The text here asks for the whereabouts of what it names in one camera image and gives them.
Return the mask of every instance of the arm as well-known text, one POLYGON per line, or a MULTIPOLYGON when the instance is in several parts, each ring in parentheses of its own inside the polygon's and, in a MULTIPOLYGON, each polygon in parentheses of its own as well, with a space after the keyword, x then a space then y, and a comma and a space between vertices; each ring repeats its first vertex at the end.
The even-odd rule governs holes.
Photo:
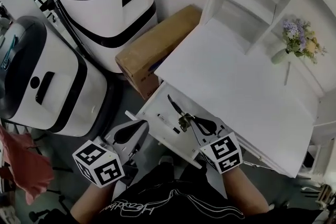
POLYGON ((90 223, 95 215, 110 204, 114 187, 115 183, 105 188, 98 188, 95 184, 91 184, 72 207, 71 215, 80 224, 90 223))
POLYGON ((226 194, 245 216, 268 212, 268 204, 263 195, 251 183, 240 168, 235 167, 223 175, 226 194))

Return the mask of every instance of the black t-shirt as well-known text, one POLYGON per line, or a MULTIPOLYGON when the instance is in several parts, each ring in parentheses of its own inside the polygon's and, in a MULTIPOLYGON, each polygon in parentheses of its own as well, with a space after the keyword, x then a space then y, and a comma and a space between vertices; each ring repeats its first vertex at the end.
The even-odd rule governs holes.
POLYGON ((143 188, 135 184, 105 207, 93 223, 140 219, 159 221, 207 220, 211 223, 313 223, 320 211, 272 210, 246 218, 210 184, 173 180, 143 188))

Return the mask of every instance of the red cloth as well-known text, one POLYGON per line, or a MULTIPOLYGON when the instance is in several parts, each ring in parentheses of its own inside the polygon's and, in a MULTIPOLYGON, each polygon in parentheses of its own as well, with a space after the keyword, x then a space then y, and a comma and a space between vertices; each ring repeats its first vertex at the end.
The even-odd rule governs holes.
POLYGON ((0 140, 4 145, 5 162, 10 164, 14 181, 26 192, 26 201, 31 205, 47 190, 54 178, 49 159, 27 149, 36 147, 29 133, 9 134, 0 126, 0 140))

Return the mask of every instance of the yellow flower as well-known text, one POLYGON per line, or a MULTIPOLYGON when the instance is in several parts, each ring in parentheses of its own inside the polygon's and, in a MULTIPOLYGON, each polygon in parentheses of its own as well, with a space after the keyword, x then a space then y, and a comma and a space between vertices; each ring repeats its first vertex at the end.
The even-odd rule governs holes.
POLYGON ((316 49, 316 44, 312 40, 307 40, 306 49, 309 52, 314 53, 316 49))

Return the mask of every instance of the open drawer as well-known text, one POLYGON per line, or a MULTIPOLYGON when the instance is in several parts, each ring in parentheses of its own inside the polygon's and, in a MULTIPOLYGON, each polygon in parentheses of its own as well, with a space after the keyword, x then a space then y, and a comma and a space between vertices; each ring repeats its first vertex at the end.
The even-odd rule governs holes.
MULTIPOLYGON (((185 133, 180 129, 178 125, 179 115, 170 104, 167 98, 168 94, 185 112, 189 112, 193 115, 208 114, 211 116, 209 112, 185 96, 183 93, 179 92, 166 82, 163 82, 135 117, 137 119, 144 119, 148 121, 150 126, 149 134, 161 144, 165 145, 171 151, 195 167, 201 168, 199 163, 194 161, 195 157, 198 155, 199 148, 194 132, 191 127, 188 128, 185 133), (162 115, 172 126, 168 126, 159 119, 157 116, 158 114, 162 115), (180 133, 177 134, 172 127, 178 129, 180 133)), ((226 125, 225 129, 227 133, 232 131, 226 125)), ((243 160, 246 159, 245 161, 247 164, 271 168, 279 173, 284 173, 276 165, 268 162, 262 154, 259 154, 255 149, 250 147, 238 134, 236 135, 240 145, 248 151, 247 154, 243 155, 243 160)))

